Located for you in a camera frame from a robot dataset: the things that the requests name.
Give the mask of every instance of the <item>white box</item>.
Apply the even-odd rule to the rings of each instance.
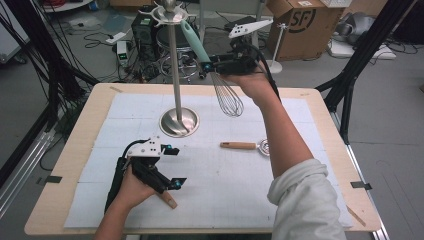
[[[349,7],[352,3],[352,0],[321,0],[327,7]]]

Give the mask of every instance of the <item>wooden handle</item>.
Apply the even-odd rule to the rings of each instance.
[[[174,198],[171,196],[171,194],[167,191],[163,192],[162,194],[156,193],[168,206],[170,206],[172,209],[175,209],[178,204],[175,202]]]
[[[256,143],[246,143],[246,142],[222,142],[219,144],[222,148],[233,148],[233,149],[249,149],[255,150]]]

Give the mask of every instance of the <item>white shirt sleeve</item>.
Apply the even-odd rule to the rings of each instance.
[[[274,179],[268,199],[278,206],[272,239],[346,239],[327,167],[316,159]]]

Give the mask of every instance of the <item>sf logo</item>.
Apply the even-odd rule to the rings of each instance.
[[[295,12],[290,21],[289,32],[300,33],[305,31],[314,21],[315,14],[316,9]]]

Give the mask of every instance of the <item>black tape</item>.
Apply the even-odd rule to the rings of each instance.
[[[364,183],[362,181],[358,181],[358,182],[350,182],[350,185],[352,185],[353,188],[365,188],[365,190],[371,190],[371,184],[369,183]]]
[[[51,183],[60,183],[60,181],[62,180],[62,177],[59,176],[48,176],[46,178],[46,183],[51,182]]]

